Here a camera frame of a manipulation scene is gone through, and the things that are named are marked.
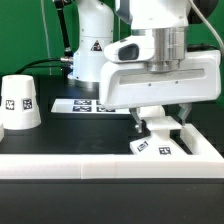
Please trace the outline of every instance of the green background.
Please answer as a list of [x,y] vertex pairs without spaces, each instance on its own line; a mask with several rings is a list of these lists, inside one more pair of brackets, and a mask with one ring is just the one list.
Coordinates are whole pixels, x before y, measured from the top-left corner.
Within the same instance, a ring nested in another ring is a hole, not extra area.
[[[114,0],[102,1],[114,9]],[[52,0],[44,0],[47,29],[50,41],[51,57],[63,55],[63,42],[57,12]],[[220,0],[218,7],[209,17],[209,21],[224,39],[224,1]],[[75,2],[64,8],[69,39],[73,51],[78,48],[79,22]],[[25,64],[45,59],[48,57],[41,0],[1,0],[0,7],[0,73],[9,74],[23,67]],[[114,41],[130,34],[129,27],[121,23],[118,32],[118,19],[115,17]],[[191,25],[188,35],[189,43],[210,43],[218,47],[213,35],[204,24]],[[48,74],[48,69],[27,70],[26,73]],[[59,69],[54,69],[53,74],[60,74]],[[224,93],[217,101],[224,105]]]

